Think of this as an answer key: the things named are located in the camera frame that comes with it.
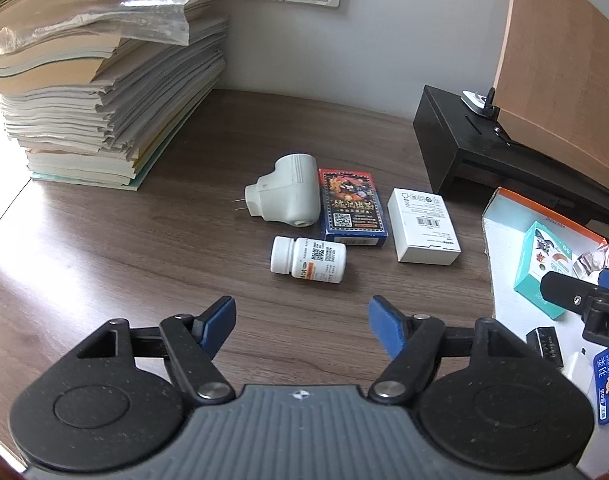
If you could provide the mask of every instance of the white pill bottle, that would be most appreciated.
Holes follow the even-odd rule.
[[[347,264],[344,244],[276,236],[271,251],[271,272],[291,274],[294,278],[339,283]]]

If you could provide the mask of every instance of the plastic wrapper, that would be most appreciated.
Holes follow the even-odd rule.
[[[609,269],[609,244],[603,244],[591,253],[582,254],[573,264],[573,274],[585,281],[593,272]]]
[[[70,18],[37,28],[0,31],[0,52],[7,54],[79,29],[157,43],[188,44],[185,10],[201,0],[98,0]]]

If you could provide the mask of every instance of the brown wood tabletop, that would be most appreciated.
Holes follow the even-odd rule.
[[[0,222],[0,439],[12,446],[15,396],[113,317],[153,326],[232,295],[238,323],[215,362],[239,389],[368,386],[389,362],[367,322],[374,294],[452,325],[492,314],[481,228],[491,191],[468,182],[446,197],[462,246],[448,267],[398,263],[389,236],[383,248],[348,248],[339,285],[272,274],[273,238],[319,237],[319,225],[265,222],[232,200],[296,152],[371,172],[384,208],[393,187],[430,190],[409,121],[235,91],[210,95],[137,192],[29,183]]]

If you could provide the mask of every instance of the black monitor stand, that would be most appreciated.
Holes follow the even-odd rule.
[[[586,225],[609,224],[609,190],[526,146],[507,142],[494,121],[477,116],[460,96],[425,86],[413,121],[431,190],[444,194],[454,178],[506,187]]]

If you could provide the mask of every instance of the teal box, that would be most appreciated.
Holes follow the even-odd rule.
[[[567,245],[545,226],[535,222],[524,235],[513,290],[531,301],[551,319],[556,319],[565,310],[542,297],[540,282],[550,270],[570,276],[572,264],[573,253]]]

